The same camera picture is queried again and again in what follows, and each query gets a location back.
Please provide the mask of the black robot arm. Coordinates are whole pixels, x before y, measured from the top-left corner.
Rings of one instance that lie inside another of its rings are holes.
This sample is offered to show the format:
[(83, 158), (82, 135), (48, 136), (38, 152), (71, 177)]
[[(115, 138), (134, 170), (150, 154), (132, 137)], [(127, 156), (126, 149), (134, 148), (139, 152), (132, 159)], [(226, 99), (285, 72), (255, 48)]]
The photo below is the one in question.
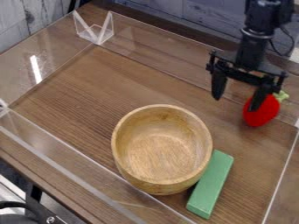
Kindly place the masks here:
[(277, 29), (293, 21), (295, 0), (247, 0), (242, 39), (235, 52), (210, 52), (206, 69), (211, 75), (211, 95), (219, 100), (229, 79), (257, 87), (249, 111), (258, 111), (267, 96), (278, 94), (289, 77), (286, 70), (266, 58), (267, 45), (273, 45)]

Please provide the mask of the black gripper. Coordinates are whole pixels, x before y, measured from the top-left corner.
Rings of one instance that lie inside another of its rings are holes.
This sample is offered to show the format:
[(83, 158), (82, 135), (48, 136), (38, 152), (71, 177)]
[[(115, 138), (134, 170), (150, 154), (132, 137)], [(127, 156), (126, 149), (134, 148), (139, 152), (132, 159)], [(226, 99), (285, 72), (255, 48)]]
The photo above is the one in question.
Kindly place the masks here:
[(249, 112), (257, 111), (271, 93), (278, 93), (289, 77), (289, 72), (263, 59), (258, 68), (241, 66), (235, 52), (210, 51), (206, 70), (211, 75), (211, 94), (215, 100), (223, 96), (227, 81), (234, 79), (258, 87), (249, 104)]

